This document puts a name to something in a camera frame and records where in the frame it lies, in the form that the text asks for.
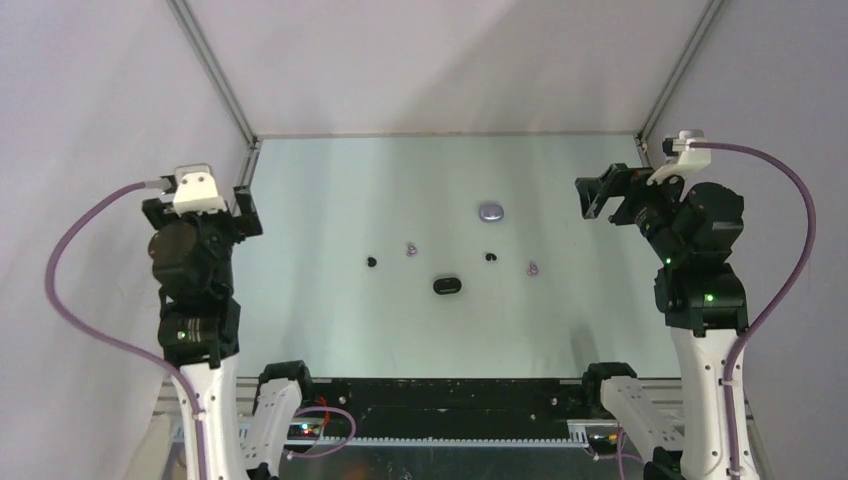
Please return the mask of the purple earbud charging case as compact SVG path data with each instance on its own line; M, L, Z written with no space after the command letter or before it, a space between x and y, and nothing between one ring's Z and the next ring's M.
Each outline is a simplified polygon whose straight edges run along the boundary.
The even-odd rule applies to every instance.
M505 217L504 207L496 202L483 203L478 208L478 218L484 223L500 222Z

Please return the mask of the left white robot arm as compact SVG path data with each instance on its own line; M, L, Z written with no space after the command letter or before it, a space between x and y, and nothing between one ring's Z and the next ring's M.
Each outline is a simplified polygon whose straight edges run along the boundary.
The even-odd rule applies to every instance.
M148 245L159 282L158 342L174 373L190 479L276 479L294 416L316 403L306 364L272 363L258 377L253 419L239 435L237 366L241 307L234 297L232 251L262 233L248 186L234 190L233 214L213 193L170 202L146 200L155 229Z

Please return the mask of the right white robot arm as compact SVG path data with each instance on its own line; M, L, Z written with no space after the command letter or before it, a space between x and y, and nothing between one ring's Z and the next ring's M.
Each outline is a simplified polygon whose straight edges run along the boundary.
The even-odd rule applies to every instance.
M612 416L644 461L647 479L755 479L735 344L749 329L744 286L729 258L741 235L743 198L712 182L687 186L682 174L613 164L575 182L581 214L598 217L608 200L620 204L616 226L633 225L661 266L654 280L657 309L679 363L684 429L647 398L625 363L591 364L581 402L596 418Z

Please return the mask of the black earbud charging case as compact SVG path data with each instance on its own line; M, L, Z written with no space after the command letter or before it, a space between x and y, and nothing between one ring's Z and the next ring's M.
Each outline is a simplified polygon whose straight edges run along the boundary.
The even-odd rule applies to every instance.
M460 278L455 276L441 277L433 282L432 287L433 291L439 296L453 295L462 290L463 283Z

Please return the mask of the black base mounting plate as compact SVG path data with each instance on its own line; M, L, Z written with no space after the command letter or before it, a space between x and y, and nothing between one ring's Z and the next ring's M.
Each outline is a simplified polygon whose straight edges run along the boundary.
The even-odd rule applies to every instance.
M560 440L580 421L609 420L599 396L580 382L538 379L316 380L307 406L333 415L327 434L357 440Z

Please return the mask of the aluminium frame rail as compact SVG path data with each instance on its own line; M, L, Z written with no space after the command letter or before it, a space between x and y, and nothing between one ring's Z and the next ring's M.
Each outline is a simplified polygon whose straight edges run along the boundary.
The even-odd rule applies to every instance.
M246 155L240 167L236 184L247 186L252 183L262 141L252 127L245 109L238 99L227 74L219 62L201 23L196 17L189 1L167 0L178 25L204 70L213 90L221 100L224 109L236 126L246 145Z

